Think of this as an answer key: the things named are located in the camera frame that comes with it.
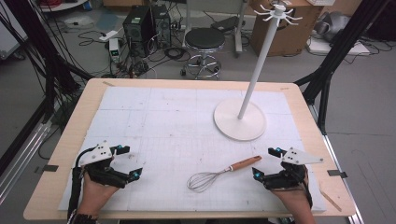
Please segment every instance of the gray floor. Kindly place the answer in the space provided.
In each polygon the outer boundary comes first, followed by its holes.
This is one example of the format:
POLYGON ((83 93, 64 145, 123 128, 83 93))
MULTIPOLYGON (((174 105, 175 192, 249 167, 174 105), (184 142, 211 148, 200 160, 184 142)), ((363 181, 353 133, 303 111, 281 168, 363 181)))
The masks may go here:
MULTIPOLYGON (((81 13, 78 9, 67 10, 61 16, 81 13)), ((94 19, 102 18, 102 10, 84 12, 94 19)), ((120 28, 121 20, 115 27, 120 28)), ((89 72, 106 67, 107 52, 103 45, 93 43, 81 47, 77 33, 64 34, 70 52, 89 72)), ((375 43, 379 48, 387 46, 375 43)), ((226 47, 215 54, 222 63, 220 80, 249 81, 257 56, 246 47, 237 59, 233 55, 233 39, 228 36, 226 47)), ((332 79, 327 132, 332 147, 347 173, 347 183, 361 211, 365 223, 392 223, 396 220, 396 180, 393 171, 396 153, 396 50, 381 51, 377 55, 358 57, 353 64, 343 62, 332 79)), ((259 81, 293 82, 315 71, 323 57, 309 54, 306 50, 295 57, 267 58, 259 81)), ((183 63, 168 62, 150 71, 148 78, 192 79, 181 77, 183 63)), ((22 126, 43 99, 43 92, 28 60, 8 59, 0 64, 0 155, 9 147, 22 126)), ((56 146, 58 131, 42 148, 43 156, 50 156, 56 146)), ((17 184, 0 205, 2 223, 44 223, 27 221, 23 210, 40 178, 37 167, 47 161, 35 155, 17 184)), ((200 220, 183 220, 184 223, 201 223, 200 220)), ((318 223, 347 223, 344 218, 318 218, 318 223)))

